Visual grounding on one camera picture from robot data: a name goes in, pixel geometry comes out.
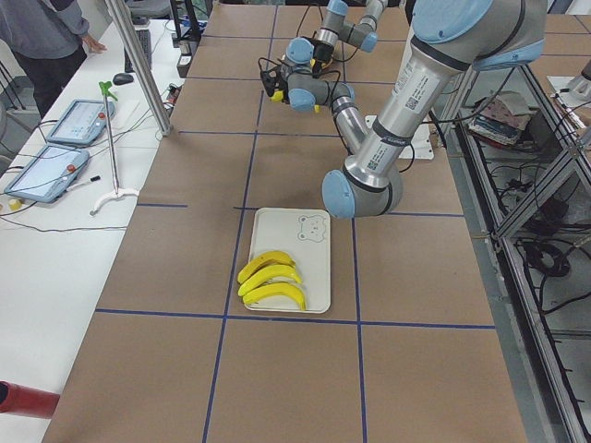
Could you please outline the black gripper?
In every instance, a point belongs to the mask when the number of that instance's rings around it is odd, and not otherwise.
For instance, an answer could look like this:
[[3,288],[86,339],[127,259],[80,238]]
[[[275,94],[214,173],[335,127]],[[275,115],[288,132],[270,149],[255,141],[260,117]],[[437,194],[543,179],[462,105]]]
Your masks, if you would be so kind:
[[312,73],[320,74],[323,69],[332,63],[334,47],[326,42],[314,38],[308,38],[313,46],[313,55],[311,60]]
[[259,76],[262,86],[271,100],[286,100],[288,98],[288,84],[280,66],[261,70]]

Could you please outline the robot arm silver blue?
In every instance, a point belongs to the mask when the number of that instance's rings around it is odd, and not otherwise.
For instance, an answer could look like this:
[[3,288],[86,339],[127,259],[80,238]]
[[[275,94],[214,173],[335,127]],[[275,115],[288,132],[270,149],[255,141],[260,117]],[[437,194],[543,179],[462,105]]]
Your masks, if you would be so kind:
[[314,47],[312,72],[319,74],[332,60],[337,42],[344,42],[363,52],[370,53],[378,41],[377,28],[380,16],[388,6],[387,1],[369,0],[365,13],[358,23],[346,19],[349,5],[345,1],[331,0],[320,29],[311,43]]
[[378,216],[393,210],[403,194],[395,162],[450,79],[476,71],[526,65],[543,50],[547,7],[543,1],[417,1],[409,34],[410,57],[376,119],[367,125],[354,91],[324,80],[337,42],[371,52],[387,4],[368,1],[357,23],[348,5],[330,1],[315,38],[291,40],[283,59],[260,78],[269,97],[307,112],[327,106],[349,156],[322,182],[326,210],[335,218]]

